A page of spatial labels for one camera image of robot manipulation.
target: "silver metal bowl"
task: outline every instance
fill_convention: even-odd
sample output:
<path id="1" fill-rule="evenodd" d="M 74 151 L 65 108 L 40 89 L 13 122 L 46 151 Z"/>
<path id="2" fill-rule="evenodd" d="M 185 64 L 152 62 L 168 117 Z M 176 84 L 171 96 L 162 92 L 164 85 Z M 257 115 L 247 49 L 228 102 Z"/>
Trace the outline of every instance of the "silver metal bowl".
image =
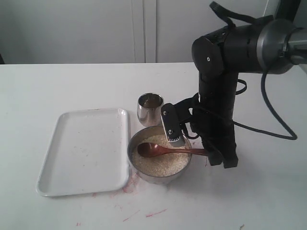
<path id="1" fill-rule="evenodd" d="M 137 174 L 142 179 L 144 179 L 147 182 L 152 183 L 152 184 L 167 184 L 167 183 L 171 182 L 172 180 L 176 179 L 186 170 L 186 168 L 190 164 L 190 161 L 191 161 L 191 158 L 192 158 L 192 154 L 189 154 L 189 161 L 188 161 L 187 165 L 182 170 L 180 170 L 179 172 L 177 172 L 173 175 L 170 175 L 170 176 L 162 176 L 162 177 L 150 176 L 150 175 L 143 173 L 138 168 L 136 168 L 133 165 L 133 162 L 132 162 L 133 150 L 138 146 L 138 144 L 140 144 L 146 138 L 149 138 L 149 137 L 155 136 L 155 135 L 162 135 L 162 134 L 164 135 L 163 127 L 161 127 L 161 126 L 148 127 L 148 128 L 142 129 L 139 132 L 137 132 L 131 138 L 129 145 L 128 145 L 128 159 L 129 159 L 130 165 L 137 171 Z M 189 140 L 185 136 L 183 138 L 184 138 L 185 142 L 188 144 L 188 148 L 191 149 L 191 144 L 190 144 Z"/>

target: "rice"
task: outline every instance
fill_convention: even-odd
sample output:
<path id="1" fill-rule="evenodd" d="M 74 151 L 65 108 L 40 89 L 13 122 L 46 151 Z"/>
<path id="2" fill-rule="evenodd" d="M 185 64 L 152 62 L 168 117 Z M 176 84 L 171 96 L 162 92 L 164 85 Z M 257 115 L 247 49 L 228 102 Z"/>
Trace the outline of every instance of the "rice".
<path id="1" fill-rule="evenodd" d="M 165 135 L 151 136 L 141 143 L 151 142 L 169 149 L 189 149 L 189 146 L 174 148 L 166 139 Z M 182 170 L 189 162 L 188 153 L 169 153 L 158 157 L 146 158 L 138 154 L 137 148 L 132 153 L 132 163 L 135 168 L 149 176 L 171 176 Z"/>

